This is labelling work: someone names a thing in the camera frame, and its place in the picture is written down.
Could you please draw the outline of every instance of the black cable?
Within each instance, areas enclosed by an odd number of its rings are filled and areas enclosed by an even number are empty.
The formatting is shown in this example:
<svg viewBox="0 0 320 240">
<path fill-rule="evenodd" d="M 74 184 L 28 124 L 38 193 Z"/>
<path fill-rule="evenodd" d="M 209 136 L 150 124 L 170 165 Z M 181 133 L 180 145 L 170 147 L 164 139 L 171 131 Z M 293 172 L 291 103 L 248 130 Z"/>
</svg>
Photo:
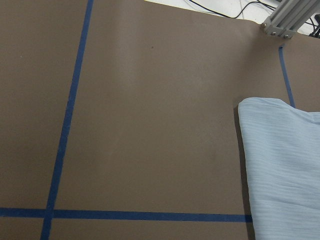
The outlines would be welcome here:
<svg viewBox="0 0 320 240">
<path fill-rule="evenodd" d="M 318 31 L 314 34 L 314 37 L 317 39 L 320 37 L 320 29 L 318 29 Z"/>
<path fill-rule="evenodd" d="M 305 22 L 305 23 L 306 23 L 306 24 L 309 24 L 309 25 L 312 25 L 312 26 L 313 26 L 313 31 L 315 31 L 315 30 L 316 30 L 316 25 L 315 25 L 315 23 L 314 23 L 314 21 L 312 20 L 311 17 L 310 17 L 309 19 L 310 19 L 310 21 L 311 21 L 312 24 L 310 24 L 310 23 L 308 23 L 308 22 Z"/>
<path fill-rule="evenodd" d="M 315 30 L 314 30 L 312 33 L 309 34 L 309 36 L 310 36 L 310 37 L 315 37 L 315 36 L 316 36 L 316 32 L 317 32 L 318 30 L 320 30 L 320 25 L 318 25 L 318 26 L 315 28 Z"/>
<path fill-rule="evenodd" d="M 205 6 L 202 6 L 201 4 L 199 4 L 199 3 L 197 3 L 197 2 L 195 2 L 195 1 L 193 1 L 193 0 L 188 0 L 188 1 L 191 2 L 191 3 L 193 3 L 193 4 L 195 4 L 195 5 L 198 5 L 200 8 L 203 8 L 203 9 L 205 9 L 205 10 L 211 12 L 211 13 L 220 15 L 220 16 L 225 17 L 225 18 L 228 18 L 228 19 L 237 19 L 237 18 L 243 13 L 243 11 L 246 9 L 246 7 L 248 7 L 250 4 L 261 4 L 261 5 L 265 6 L 266 8 L 268 8 L 268 9 L 270 9 L 270 10 L 272 10 L 272 11 L 274 11 L 274 10 L 276 9 L 276 7 L 274 7 L 274 6 L 271 6 L 271 5 L 269 5 L 269 4 L 266 4 L 266 3 L 264 3 L 264 2 L 262 2 L 262 1 L 260 1 L 260 0 L 256 0 L 256 1 L 251 1 L 251 2 L 249 2 L 247 5 L 244 6 L 244 8 L 240 11 L 240 13 L 239 13 L 237 16 L 232 17 L 232 16 L 225 15 L 225 14 L 223 14 L 223 13 L 220 13 L 220 12 L 217 12 L 217 11 L 214 11 L 214 10 L 211 10 L 211 9 L 205 7 Z M 312 26 L 313 26 L 313 30 L 315 30 L 315 29 L 316 29 L 316 26 L 315 26 L 315 24 L 314 24 L 314 21 L 312 21 L 311 18 L 310 18 L 310 20 L 311 20 L 312 23 L 309 23 L 309 22 L 305 22 L 305 23 L 306 23 L 306 24 L 309 24 L 309 25 L 312 25 Z"/>
<path fill-rule="evenodd" d="M 193 4 L 195 4 L 195 5 L 198 5 L 200 8 L 203 8 L 203 9 L 205 9 L 205 10 L 211 12 L 211 13 L 214 13 L 214 14 L 217 14 L 217 15 L 220 15 L 220 16 L 223 16 L 223 17 L 226 17 L 226 18 L 228 18 L 228 19 L 237 19 L 237 18 L 243 13 L 243 11 L 246 9 L 246 7 L 248 7 L 250 4 L 262 4 L 262 5 L 264 5 L 264 4 L 263 4 L 262 2 L 260 2 L 260 1 L 251 1 L 251 2 L 249 2 L 247 5 L 244 6 L 244 8 L 240 11 L 240 13 L 239 13 L 237 16 L 232 17 L 232 16 L 225 15 L 225 14 L 223 14 L 223 13 L 220 13 L 220 12 L 217 12 L 217 11 L 214 11 L 214 10 L 211 10 L 211 9 L 205 7 L 205 6 L 202 6 L 201 4 L 199 4 L 199 3 L 197 3 L 197 2 L 195 2 L 195 1 L 193 1 L 193 0 L 188 0 L 188 1 L 191 2 L 191 3 L 193 3 Z"/>
</svg>

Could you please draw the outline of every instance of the blue tape line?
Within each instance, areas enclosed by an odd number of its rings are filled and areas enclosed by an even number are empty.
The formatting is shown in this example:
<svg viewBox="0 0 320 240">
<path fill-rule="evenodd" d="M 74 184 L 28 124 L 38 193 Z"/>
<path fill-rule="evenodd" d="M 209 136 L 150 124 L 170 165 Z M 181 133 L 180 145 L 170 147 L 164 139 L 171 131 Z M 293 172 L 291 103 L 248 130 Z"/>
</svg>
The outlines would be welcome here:
<svg viewBox="0 0 320 240">
<path fill-rule="evenodd" d="M 105 219 L 105 220 L 147 220 L 147 221 L 189 221 L 189 222 L 252 222 L 250 215 L 173 213 L 141 211 L 91 211 L 55 210 L 57 219 Z"/>
<path fill-rule="evenodd" d="M 286 91 L 288 93 L 290 105 L 293 108 L 296 108 L 295 100 L 294 100 L 294 96 L 293 96 L 292 91 L 291 91 L 291 86 L 290 86 L 289 77 L 288 77 L 288 73 L 287 73 L 287 68 L 286 68 L 286 64 L 285 64 L 284 46 L 285 45 L 283 44 L 283 45 L 281 45 L 279 47 L 280 64 L 281 64 L 281 68 L 282 68 L 283 78 L 284 78 L 284 82 L 285 82 L 285 86 L 286 86 Z"/>
<path fill-rule="evenodd" d="M 0 207 L 0 217 L 43 218 L 45 209 L 5 208 Z"/>
<path fill-rule="evenodd" d="M 0 208 L 1 217 L 42 218 L 44 215 L 44 209 Z M 92 211 L 56 209 L 53 211 L 53 218 L 252 223 L 251 215 L 143 211 Z"/>
<path fill-rule="evenodd" d="M 49 196 L 48 196 L 46 210 L 45 210 L 45 216 L 43 219 L 42 232 L 41 232 L 41 238 L 40 238 L 41 240 L 49 239 L 49 235 L 50 235 L 51 222 L 52 222 L 55 202 L 58 194 L 58 188 L 59 188 L 60 177 L 61 177 L 62 168 L 63 168 L 64 157 L 65 157 L 66 148 L 67 148 L 68 135 L 70 131 L 71 120 L 72 120 L 72 115 L 73 115 L 75 101 L 76 101 L 79 77 L 80 77 L 81 66 L 82 66 L 82 61 L 83 61 L 85 47 L 86 47 L 86 40 L 88 35 L 93 3 L 94 3 L 94 0 L 88 0 L 87 6 L 86 6 L 83 27 L 82 27 L 81 37 L 80 37 L 80 43 L 79 43 L 78 52 L 75 60 L 72 82 L 71 82 L 71 87 L 69 92 L 69 98 L 68 98 L 68 102 L 65 109 L 61 136 L 60 136 L 59 146 L 58 146 L 57 155 L 55 159 L 51 186 L 50 186 Z"/>
</svg>

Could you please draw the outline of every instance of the light blue fabric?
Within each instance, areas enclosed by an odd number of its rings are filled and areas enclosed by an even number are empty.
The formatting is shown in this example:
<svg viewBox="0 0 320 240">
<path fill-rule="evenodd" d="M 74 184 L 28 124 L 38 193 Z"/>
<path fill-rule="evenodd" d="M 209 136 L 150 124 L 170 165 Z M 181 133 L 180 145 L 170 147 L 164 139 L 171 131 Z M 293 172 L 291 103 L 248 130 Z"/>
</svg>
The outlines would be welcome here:
<svg viewBox="0 0 320 240">
<path fill-rule="evenodd" d="M 320 240 L 320 112 L 251 97 L 238 107 L 256 240 Z"/>
</svg>

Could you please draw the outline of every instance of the blue painter's tape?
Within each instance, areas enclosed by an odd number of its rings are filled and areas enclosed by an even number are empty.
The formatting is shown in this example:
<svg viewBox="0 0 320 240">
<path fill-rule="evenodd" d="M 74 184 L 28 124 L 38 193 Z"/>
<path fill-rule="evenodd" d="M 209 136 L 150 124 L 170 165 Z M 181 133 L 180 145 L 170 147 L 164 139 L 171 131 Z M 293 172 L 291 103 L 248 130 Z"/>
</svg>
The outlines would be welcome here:
<svg viewBox="0 0 320 240">
<path fill-rule="evenodd" d="M 284 82 L 285 82 L 285 86 L 286 86 L 286 91 L 288 93 L 290 105 L 291 105 L 291 107 L 296 108 L 295 100 L 294 100 L 294 96 L 292 94 L 292 90 L 291 90 L 291 86 L 290 86 L 290 82 L 289 82 L 289 77 L 288 77 L 288 73 L 287 73 L 287 68 L 286 68 L 286 64 L 285 64 L 284 46 L 285 45 L 283 44 L 279 47 L 280 64 L 281 64 L 281 68 L 282 68 L 283 78 L 284 78 Z"/>
<path fill-rule="evenodd" d="M 0 208 L 0 217 L 43 218 L 44 216 L 45 209 Z M 92 211 L 56 209 L 53 211 L 53 218 L 252 223 L 251 215 L 143 211 Z"/>
<path fill-rule="evenodd" d="M 141 211 L 91 211 L 91 210 L 54 210 L 57 219 L 105 219 L 105 220 L 147 220 L 147 221 L 184 221 L 184 222 L 234 222 L 251 223 L 251 215 L 141 212 Z"/>
<path fill-rule="evenodd" d="M 45 209 L 4 208 L 0 207 L 0 217 L 43 218 Z"/>
<path fill-rule="evenodd" d="M 88 0 L 87 6 L 86 6 L 83 27 L 82 27 L 81 37 L 80 37 L 80 43 L 79 43 L 78 52 L 75 60 L 73 77 L 72 77 L 72 82 L 71 82 L 71 87 L 69 92 L 69 98 L 68 98 L 68 102 L 65 109 L 61 136 L 60 136 L 59 146 L 58 146 L 57 155 L 55 159 L 51 186 L 50 186 L 49 196 L 48 196 L 46 209 L 45 209 L 45 215 L 43 219 L 42 232 L 41 232 L 41 238 L 40 238 L 41 240 L 48 240 L 50 235 L 51 222 L 52 222 L 55 202 L 58 194 L 60 177 L 61 177 L 62 168 L 63 168 L 63 161 L 66 154 L 68 135 L 70 131 L 71 120 L 72 120 L 72 115 L 73 115 L 75 101 L 76 101 L 79 77 L 80 77 L 81 66 L 82 66 L 82 61 L 83 61 L 85 47 L 86 47 L 86 40 L 87 40 L 87 35 L 89 30 L 93 3 L 94 3 L 94 0 Z"/>
</svg>

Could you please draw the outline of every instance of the brown backdrop paper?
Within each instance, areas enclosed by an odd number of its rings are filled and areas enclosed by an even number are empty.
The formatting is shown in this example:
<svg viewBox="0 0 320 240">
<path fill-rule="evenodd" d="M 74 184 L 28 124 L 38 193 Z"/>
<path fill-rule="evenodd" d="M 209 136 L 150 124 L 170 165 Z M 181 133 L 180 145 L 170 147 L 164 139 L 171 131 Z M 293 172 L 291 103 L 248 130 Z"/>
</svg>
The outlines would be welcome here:
<svg viewBox="0 0 320 240">
<path fill-rule="evenodd" d="M 76 16 L 65 22 L 73 25 L 54 41 L 45 37 L 51 31 L 38 30 L 49 23 L 35 21 L 39 34 L 9 45 L 6 61 L 1 56 L 6 114 L 0 151 L 7 176 L 0 207 L 45 205 L 84 16 L 84 4 L 72 6 Z M 61 21 L 61 12 L 52 14 L 51 25 Z M 8 29 L 5 36 L 23 31 Z M 289 102 L 278 56 L 282 43 L 297 108 L 319 111 L 318 39 L 296 34 L 284 40 L 247 20 L 142 0 L 95 0 L 56 209 L 250 214 L 236 109 L 247 97 Z M 47 59 L 43 48 L 52 51 L 51 45 L 61 54 Z M 20 63 L 23 71 L 8 70 L 21 61 L 9 58 L 16 46 L 43 57 Z M 32 141 L 40 150 L 23 150 Z M 44 194 L 26 204 L 24 193 L 35 183 Z M 185 231 L 190 239 L 254 238 L 250 223 L 54 219 L 51 239 L 90 239 L 93 233 L 96 239 L 161 239 L 163 233 L 186 239 Z"/>
</svg>

